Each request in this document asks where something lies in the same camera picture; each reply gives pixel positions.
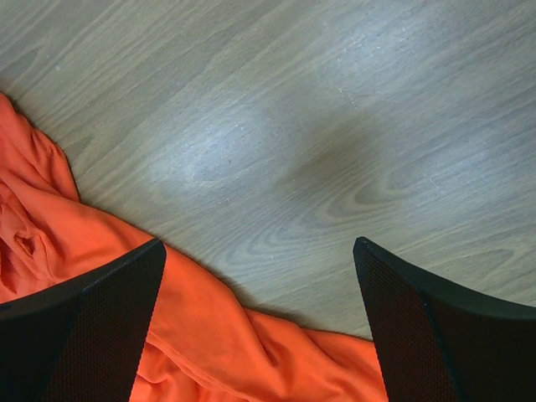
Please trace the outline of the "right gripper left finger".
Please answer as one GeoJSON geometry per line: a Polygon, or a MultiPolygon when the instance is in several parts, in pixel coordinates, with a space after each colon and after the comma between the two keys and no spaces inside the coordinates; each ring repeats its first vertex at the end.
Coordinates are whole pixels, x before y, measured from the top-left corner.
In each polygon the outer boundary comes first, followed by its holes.
{"type": "Polygon", "coordinates": [[[128,401],[162,282],[151,240],[1,305],[3,401],[128,401]]]}

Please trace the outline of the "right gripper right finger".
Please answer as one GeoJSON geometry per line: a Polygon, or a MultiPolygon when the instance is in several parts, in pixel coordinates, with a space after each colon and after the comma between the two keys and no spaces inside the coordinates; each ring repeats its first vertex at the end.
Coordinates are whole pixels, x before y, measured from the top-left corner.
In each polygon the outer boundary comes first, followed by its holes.
{"type": "Polygon", "coordinates": [[[365,237],[353,247],[391,401],[533,401],[535,309],[458,285],[365,237]]]}

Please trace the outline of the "orange t-shirt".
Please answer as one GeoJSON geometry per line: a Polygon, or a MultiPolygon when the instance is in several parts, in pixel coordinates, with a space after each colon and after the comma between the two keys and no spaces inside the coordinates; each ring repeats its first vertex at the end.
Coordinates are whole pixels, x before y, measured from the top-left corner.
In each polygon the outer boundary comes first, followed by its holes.
{"type": "MultiPolygon", "coordinates": [[[[1,99],[1,299],[91,271],[149,240],[85,205],[67,157],[1,99]]],[[[167,262],[134,401],[385,401],[374,345],[246,309],[175,249],[167,262]]]]}

